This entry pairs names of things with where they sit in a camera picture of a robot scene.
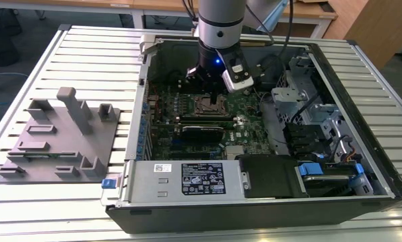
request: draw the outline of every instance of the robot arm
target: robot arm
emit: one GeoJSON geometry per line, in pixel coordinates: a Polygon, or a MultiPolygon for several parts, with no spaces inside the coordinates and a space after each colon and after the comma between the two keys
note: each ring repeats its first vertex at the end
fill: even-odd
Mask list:
{"type": "Polygon", "coordinates": [[[199,60],[188,70],[187,80],[211,94],[211,102],[222,92],[223,83],[228,92],[254,84],[248,64],[239,46],[243,24],[259,28],[252,16],[246,16],[246,4],[262,11],[262,19],[275,27],[287,0],[200,0],[199,1],[199,60]]]}

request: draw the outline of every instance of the wooden desk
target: wooden desk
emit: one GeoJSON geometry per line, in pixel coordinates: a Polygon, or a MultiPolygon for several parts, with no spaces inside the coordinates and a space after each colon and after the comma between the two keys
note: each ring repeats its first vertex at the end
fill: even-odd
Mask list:
{"type": "Polygon", "coordinates": [[[1,4],[39,4],[57,5],[67,7],[96,7],[96,8],[128,8],[134,4],[134,0],[0,0],[1,4]]]}
{"type": "MultiPolygon", "coordinates": [[[[186,9],[180,0],[134,0],[134,9],[142,10],[142,15],[179,16],[186,17],[186,9]]],[[[198,11],[198,0],[194,0],[194,8],[198,11]]],[[[288,23],[288,6],[284,9],[280,23],[288,23]]],[[[331,20],[336,19],[336,13],[324,12],[319,4],[294,4],[294,23],[315,25],[310,38],[322,38],[330,26],[331,20]]]]}
{"type": "MultiPolygon", "coordinates": [[[[198,0],[194,1],[194,4],[198,9],[198,0]]],[[[0,0],[0,8],[131,14],[138,29],[146,27],[146,15],[187,17],[180,0],[0,0]]],[[[324,12],[318,4],[295,3],[294,23],[315,25],[311,38],[323,37],[331,20],[336,16],[335,13],[324,12]]],[[[279,22],[288,22],[288,7],[279,22]]]]}

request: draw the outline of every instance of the aluminum work table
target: aluminum work table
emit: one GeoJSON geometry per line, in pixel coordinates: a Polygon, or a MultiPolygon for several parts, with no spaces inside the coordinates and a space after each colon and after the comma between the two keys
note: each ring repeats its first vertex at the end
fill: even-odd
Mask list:
{"type": "MultiPolygon", "coordinates": [[[[143,34],[190,36],[190,32],[72,26],[59,30],[0,122],[0,165],[17,141],[32,98],[53,98],[59,87],[77,89],[89,107],[100,102],[122,109],[108,174],[123,171],[143,34]]],[[[267,39],[243,35],[243,39],[267,39]]],[[[358,46],[343,40],[292,38],[315,42],[328,59],[387,156],[402,175],[402,100],[358,46]]],[[[63,105],[57,100],[52,105],[63,105]]],[[[366,214],[339,225],[126,234],[106,214],[116,190],[100,184],[0,185],[0,241],[402,241],[402,207],[366,214]]]]}

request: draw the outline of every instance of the table leg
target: table leg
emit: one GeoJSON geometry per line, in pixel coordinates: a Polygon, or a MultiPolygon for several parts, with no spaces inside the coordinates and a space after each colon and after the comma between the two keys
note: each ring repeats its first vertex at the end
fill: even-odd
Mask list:
{"type": "Polygon", "coordinates": [[[45,10],[35,10],[36,16],[39,17],[39,20],[44,20],[45,17],[45,10]]]}
{"type": "Polygon", "coordinates": [[[132,9],[134,27],[135,29],[146,28],[146,16],[143,10],[132,9]]]}
{"type": "Polygon", "coordinates": [[[324,32],[328,29],[330,23],[331,23],[331,19],[322,19],[320,22],[318,23],[318,25],[314,28],[314,31],[311,33],[310,38],[322,39],[323,35],[324,35],[324,32]]]}

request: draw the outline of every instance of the metal bracket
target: metal bracket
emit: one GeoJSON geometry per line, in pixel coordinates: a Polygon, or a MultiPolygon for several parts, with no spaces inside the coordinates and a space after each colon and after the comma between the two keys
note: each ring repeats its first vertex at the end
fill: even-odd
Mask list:
{"type": "Polygon", "coordinates": [[[315,104],[310,107],[310,121],[311,122],[323,122],[331,114],[338,110],[335,104],[315,104]]]}
{"type": "Polygon", "coordinates": [[[242,180],[243,189],[250,190],[251,186],[250,186],[250,179],[248,179],[248,173],[247,172],[240,173],[240,180],[242,180]]]}
{"type": "Polygon", "coordinates": [[[303,95],[290,87],[276,87],[271,90],[275,106],[282,113],[290,113],[296,107],[296,102],[302,101],[303,95]]]}
{"type": "Polygon", "coordinates": [[[156,50],[155,44],[156,44],[155,35],[151,34],[142,35],[140,42],[139,42],[140,54],[148,54],[152,51],[155,51],[156,50]]]}

